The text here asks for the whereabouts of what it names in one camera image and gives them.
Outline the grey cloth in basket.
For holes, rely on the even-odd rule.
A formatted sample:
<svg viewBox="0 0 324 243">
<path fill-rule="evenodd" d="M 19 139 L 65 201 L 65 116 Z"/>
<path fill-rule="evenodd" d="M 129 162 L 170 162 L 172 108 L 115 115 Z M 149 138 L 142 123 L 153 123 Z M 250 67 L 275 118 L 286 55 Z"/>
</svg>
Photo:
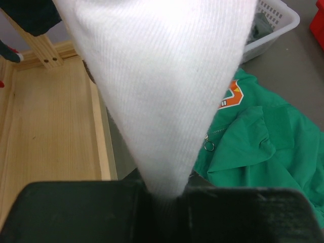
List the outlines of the grey cloth in basket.
<svg viewBox="0 0 324 243">
<path fill-rule="evenodd" d="M 256 13 L 246 45 L 253 43 L 271 33 L 273 33 L 273 29 L 265 14 Z"/>
</svg>

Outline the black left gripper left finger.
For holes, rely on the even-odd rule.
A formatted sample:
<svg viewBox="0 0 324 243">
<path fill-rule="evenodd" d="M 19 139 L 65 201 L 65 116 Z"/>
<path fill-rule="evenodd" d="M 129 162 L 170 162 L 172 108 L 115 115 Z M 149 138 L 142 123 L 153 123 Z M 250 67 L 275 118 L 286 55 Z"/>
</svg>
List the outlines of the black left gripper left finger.
<svg viewBox="0 0 324 243">
<path fill-rule="evenodd" d="M 1 242 L 156 242 L 139 181 L 35 182 L 18 194 Z"/>
</svg>

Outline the red plastic bin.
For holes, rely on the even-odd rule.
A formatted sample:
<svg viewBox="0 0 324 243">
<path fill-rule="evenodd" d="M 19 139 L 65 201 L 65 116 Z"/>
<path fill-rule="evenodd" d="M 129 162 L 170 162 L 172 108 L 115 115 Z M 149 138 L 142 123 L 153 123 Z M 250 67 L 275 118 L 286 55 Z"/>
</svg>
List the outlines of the red plastic bin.
<svg viewBox="0 0 324 243">
<path fill-rule="evenodd" d="M 322 49 L 324 49 L 323 43 L 323 25 L 324 25 L 324 11 L 323 11 L 323 0 L 318 0 L 316 6 L 318 8 L 317 13 L 315 14 L 311 24 L 309 26 L 313 36 L 319 43 Z"/>
</svg>

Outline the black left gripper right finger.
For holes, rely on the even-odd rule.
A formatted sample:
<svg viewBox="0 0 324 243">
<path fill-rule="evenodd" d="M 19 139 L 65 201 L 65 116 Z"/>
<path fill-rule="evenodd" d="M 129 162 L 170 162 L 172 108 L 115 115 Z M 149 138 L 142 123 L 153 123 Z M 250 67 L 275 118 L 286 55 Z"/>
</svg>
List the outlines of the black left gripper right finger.
<svg viewBox="0 0 324 243">
<path fill-rule="evenodd" d="M 215 187 L 192 172 L 179 213 L 176 242 L 323 242 L 310 203 L 294 189 Z"/>
</svg>

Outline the black socks on hanger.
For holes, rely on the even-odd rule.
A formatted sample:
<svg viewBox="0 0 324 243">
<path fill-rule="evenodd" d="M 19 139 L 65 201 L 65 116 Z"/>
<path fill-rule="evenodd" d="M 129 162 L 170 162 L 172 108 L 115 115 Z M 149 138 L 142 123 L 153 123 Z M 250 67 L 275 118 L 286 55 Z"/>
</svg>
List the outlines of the black socks on hanger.
<svg viewBox="0 0 324 243">
<path fill-rule="evenodd" d="M 52 0 L 1 0 L 1 9 L 33 36 L 45 34 L 62 21 Z"/>
</svg>

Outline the wooden hanger stand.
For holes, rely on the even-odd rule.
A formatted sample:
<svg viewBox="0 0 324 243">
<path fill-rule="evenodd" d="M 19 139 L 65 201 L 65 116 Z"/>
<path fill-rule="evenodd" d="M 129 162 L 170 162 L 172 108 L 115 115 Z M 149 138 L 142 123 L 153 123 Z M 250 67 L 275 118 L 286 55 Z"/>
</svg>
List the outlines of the wooden hanger stand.
<svg viewBox="0 0 324 243">
<path fill-rule="evenodd" d="M 1 60 L 1 221 L 36 181 L 115 180 L 107 110 L 70 41 L 13 27 L 30 46 Z"/>
</svg>

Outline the green jersey shirt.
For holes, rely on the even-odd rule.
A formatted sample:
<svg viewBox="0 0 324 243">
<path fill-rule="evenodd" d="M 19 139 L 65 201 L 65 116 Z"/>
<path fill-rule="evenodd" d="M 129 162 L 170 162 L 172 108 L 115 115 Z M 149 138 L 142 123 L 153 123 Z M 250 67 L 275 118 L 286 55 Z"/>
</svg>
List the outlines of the green jersey shirt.
<svg viewBox="0 0 324 243">
<path fill-rule="evenodd" d="M 218 187 L 299 190 L 323 222 L 323 132 L 242 69 L 205 135 L 194 169 Z"/>
</svg>

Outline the white plastic laundry basket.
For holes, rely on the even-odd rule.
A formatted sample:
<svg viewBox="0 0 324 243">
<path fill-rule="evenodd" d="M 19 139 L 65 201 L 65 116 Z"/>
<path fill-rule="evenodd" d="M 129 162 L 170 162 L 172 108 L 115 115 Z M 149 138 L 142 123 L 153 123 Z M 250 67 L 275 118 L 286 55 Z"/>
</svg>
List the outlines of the white plastic laundry basket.
<svg viewBox="0 0 324 243">
<path fill-rule="evenodd" d="M 293 30 L 300 23 L 300 16 L 283 1 L 258 1 L 256 12 L 265 15 L 273 32 L 247 44 L 242 63 L 265 53 L 280 36 Z"/>
</svg>

